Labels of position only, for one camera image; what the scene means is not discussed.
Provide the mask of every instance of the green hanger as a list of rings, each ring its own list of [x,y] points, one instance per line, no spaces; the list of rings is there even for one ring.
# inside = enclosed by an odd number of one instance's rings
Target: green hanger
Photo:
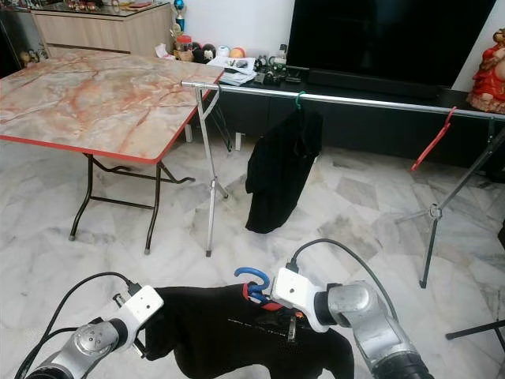
[[[300,92],[298,93],[297,98],[296,98],[296,99],[295,99],[295,101],[294,101],[294,103],[296,104],[297,109],[298,109],[299,111],[301,111],[300,96],[301,96],[301,95],[304,95],[305,93],[307,93],[307,92],[305,92],[305,91],[300,91]]]

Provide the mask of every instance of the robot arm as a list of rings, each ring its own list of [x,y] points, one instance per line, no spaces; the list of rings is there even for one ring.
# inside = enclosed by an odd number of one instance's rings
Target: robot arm
[[[150,286],[142,287],[109,321],[76,330],[63,348],[37,367],[27,379],[81,379],[112,351],[124,351],[140,327],[163,306]]]
[[[329,325],[352,328],[356,344],[377,379],[433,379],[421,356],[375,290],[366,282],[329,286],[327,290],[281,268],[272,298],[304,312],[316,332]]]

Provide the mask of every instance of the blue hanger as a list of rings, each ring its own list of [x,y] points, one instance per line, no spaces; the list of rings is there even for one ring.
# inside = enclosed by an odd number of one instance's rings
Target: blue hanger
[[[267,302],[268,298],[266,298],[261,291],[268,288],[270,285],[270,279],[268,279],[267,274],[264,272],[261,272],[260,270],[256,270],[255,268],[252,267],[240,267],[235,270],[234,275],[239,276],[241,274],[252,274],[255,276],[258,276],[263,280],[263,284],[253,284],[249,286],[249,296],[251,298],[255,298],[257,300],[260,300],[261,302]]]
[[[298,109],[299,111],[301,111],[300,96],[301,96],[301,95],[304,95],[305,93],[307,93],[307,92],[305,92],[305,91],[300,91],[300,92],[298,93],[298,95],[297,95],[297,98],[296,98],[296,99],[295,99],[295,101],[294,101],[294,103],[296,104],[297,109]]]

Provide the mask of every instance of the black t-shirt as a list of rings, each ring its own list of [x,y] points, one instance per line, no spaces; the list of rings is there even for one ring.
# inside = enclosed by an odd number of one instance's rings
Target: black t-shirt
[[[320,114],[295,111],[256,143],[245,182],[253,193],[247,229],[268,233],[290,217],[321,150],[322,128]]]
[[[276,311],[266,310],[250,302],[241,284],[156,290],[165,304],[146,324],[146,358],[174,351],[189,378],[214,378],[254,364],[266,366],[274,379],[317,378],[323,368],[338,379],[354,377],[346,338],[331,329],[314,332],[298,313],[294,342],[288,342],[294,311],[278,305]]]

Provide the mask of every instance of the marble table top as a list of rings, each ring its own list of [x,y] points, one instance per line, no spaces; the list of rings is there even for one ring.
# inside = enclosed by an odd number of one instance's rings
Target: marble table top
[[[72,51],[0,80],[0,139],[157,163],[196,111],[183,81],[222,70],[104,51]]]

